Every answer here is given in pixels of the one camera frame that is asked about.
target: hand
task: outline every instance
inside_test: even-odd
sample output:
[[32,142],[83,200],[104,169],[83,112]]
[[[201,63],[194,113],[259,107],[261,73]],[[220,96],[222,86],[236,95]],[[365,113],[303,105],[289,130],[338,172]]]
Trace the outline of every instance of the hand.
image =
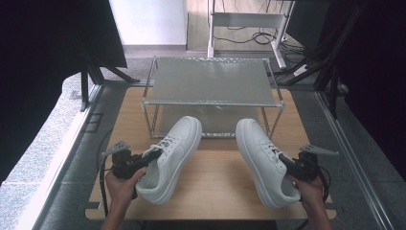
[[301,191],[302,204],[305,209],[314,208],[314,205],[323,203],[323,182],[320,176],[310,182],[302,181],[291,175],[286,175],[285,178],[293,181]]
[[320,176],[310,182],[302,181],[291,175],[286,175],[285,178],[293,181],[301,191],[302,205],[307,213],[310,229],[332,229],[323,202],[323,182]]
[[137,181],[146,174],[147,168],[141,168],[134,175],[125,180],[117,178],[112,171],[105,176],[108,192],[110,193],[111,203],[128,208],[131,203],[132,193]]
[[146,174],[146,171],[147,168],[142,168],[127,180],[117,178],[112,171],[105,175],[111,203],[102,230],[123,229],[125,213],[131,203],[135,183]]

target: black panel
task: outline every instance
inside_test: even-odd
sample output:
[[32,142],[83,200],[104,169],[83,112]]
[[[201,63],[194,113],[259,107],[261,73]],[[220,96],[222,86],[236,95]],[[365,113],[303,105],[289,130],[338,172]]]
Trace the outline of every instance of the black panel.
[[51,113],[63,81],[86,66],[85,53],[110,66],[126,62],[108,0],[1,1],[0,28],[1,182]]
[[350,90],[347,104],[403,178],[405,15],[404,7],[397,1],[370,1],[337,62],[340,77]]

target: shoelace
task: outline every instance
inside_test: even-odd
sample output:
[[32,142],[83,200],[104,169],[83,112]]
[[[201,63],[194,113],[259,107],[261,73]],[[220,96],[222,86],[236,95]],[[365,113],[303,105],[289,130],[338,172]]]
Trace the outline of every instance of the shoelace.
[[278,162],[279,161],[279,155],[280,154],[283,154],[283,152],[282,151],[280,151],[276,146],[274,146],[274,144],[272,144],[271,142],[268,142],[268,143],[265,143],[264,144],[265,145],[265,149],[266,150],[270,150],[272,153],[274,153],[275,154],[275,158],[276,158],[276,161]]
[[159,149],[162,150],[162,153],[167,156],[168,152],[166,151],[166,149],[175,141],[177,140],[176,137],[167,135],[164,140],[160,141],[158,144],[156,145],[151,145],[152,149]]

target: desk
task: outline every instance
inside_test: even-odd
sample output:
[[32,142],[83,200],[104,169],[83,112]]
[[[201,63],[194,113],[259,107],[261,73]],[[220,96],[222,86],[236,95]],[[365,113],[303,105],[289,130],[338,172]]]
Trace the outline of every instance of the desk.
[[[289,156],[297,157],[299,147],[306,145],[308,139],[289,91],[281,90],[281,92],[286,107],[273,142]],[[148,134],[141,107],[143,93],[144,88],[133,87],[127,90],[109,141],[109,148],[124,140],[130,145],[132,153],[138,154],[159,142],[159,139],[150,138]],[[266,110],[267,113],[275,115],[275,109],[266,108]],[[106,168],[110,166],[111,158],[108,158]],[[95,180],[89,202],[100,205],[97,209],[87,209],[85,215],[89,219],[104,219],[98,178]],[[333,219],[336,211],[327,210],[327,214]],[[195,155],[180,173],[173,196],[168,203],[156,205],[138,197],[132,201],[125,218],[306,219],[306,213],[299,202],[276,210],[265,208],[260,203],[248,166],[238,151],[236,139],[204,138]]]

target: metal leg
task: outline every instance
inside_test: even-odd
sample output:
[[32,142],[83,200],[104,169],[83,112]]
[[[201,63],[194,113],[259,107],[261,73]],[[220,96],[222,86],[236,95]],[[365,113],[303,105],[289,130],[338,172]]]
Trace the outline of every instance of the metal leg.
[[214,57],[214,6],[215,0],[212,1],[212,11],[209,12],[210,28],[209,28],[209,44],[207,48],[207,58]]
[[286,26],[287,26],[287,20],[289,19],[290,11],[292,10],[292,5],[293,5],[293,1],[289,1],[289,5],[286,9],[286,12],[283,14],[282,23],[281,23],[280,27],[278,28],[277,39],[275,41],[271,42],[272,49],[274,50],[275,58],[281,69],[286,68],[286,63],[283,60],[283,56],[281,54],[281,51],[279,50],[279,46],[282,41],[284,30],[286,29]]

